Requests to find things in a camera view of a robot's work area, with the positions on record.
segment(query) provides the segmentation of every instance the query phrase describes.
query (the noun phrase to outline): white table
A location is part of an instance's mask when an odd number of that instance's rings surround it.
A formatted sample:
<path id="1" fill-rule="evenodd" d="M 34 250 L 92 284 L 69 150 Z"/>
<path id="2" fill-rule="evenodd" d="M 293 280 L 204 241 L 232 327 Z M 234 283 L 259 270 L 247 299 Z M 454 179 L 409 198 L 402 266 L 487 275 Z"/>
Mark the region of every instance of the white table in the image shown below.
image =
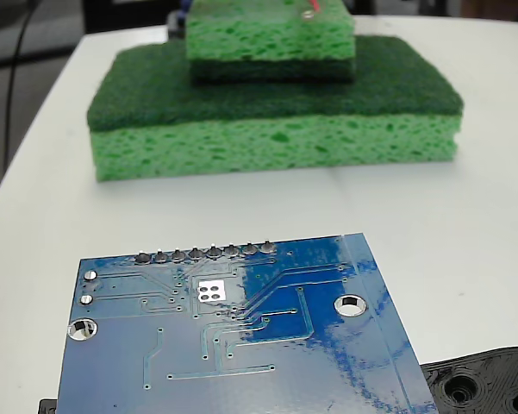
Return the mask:
<path id="1" fill-rule="evenodd" d="M 79 259 L 140 249 L 364 232 L 420 363 L 518 346 L 518 24 L 357 20 L 462 94 L 455 162 L 98 184 L 86 110 L 115 54 L 165 28 L 84 38 L 0 189 L 0 413 L 56 397 Z"/>

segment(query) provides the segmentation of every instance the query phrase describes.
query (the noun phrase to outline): green sponge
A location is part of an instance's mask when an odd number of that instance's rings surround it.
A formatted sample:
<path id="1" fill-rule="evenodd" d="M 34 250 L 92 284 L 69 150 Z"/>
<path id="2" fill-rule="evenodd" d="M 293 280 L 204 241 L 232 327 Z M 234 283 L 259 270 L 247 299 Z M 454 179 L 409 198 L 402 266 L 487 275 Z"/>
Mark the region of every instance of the green sponge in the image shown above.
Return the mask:
<path id="1" fill-rule="evenodd" d="M 404 41 L 357 47 L 354 85 L 196 87 L 181 41 L 120 53 L 88 113 L 97 178 L 450 160 L 459 95 Z"/>
<path id="2" fill-rule="evenodd" d="M 341 0 L 306 15 L 311 8 L 309 0 L 195 0 L 186 29 L 193 78 L 351 80 L 353 18 Z"/>

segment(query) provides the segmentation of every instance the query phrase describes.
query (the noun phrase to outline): green scouring pad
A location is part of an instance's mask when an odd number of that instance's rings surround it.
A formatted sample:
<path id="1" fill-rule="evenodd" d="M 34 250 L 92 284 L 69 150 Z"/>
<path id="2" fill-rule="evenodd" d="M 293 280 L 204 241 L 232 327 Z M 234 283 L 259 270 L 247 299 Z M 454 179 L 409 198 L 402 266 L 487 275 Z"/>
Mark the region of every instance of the green scouring pad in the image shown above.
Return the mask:
<path id="1" fill-rule="evenodd" d="M 187 56 L 198 81 L 350 81 L 353 33 L 341 0 L 194 0 Z"/>
<path id="2" fill-rule="evenodd" d="M 404 41 L 357 48 L 354 84 L 195 86 L 182 41 L 120 53 L 88 113 L 97 179 L 451 160 L 460 96 Z"/>

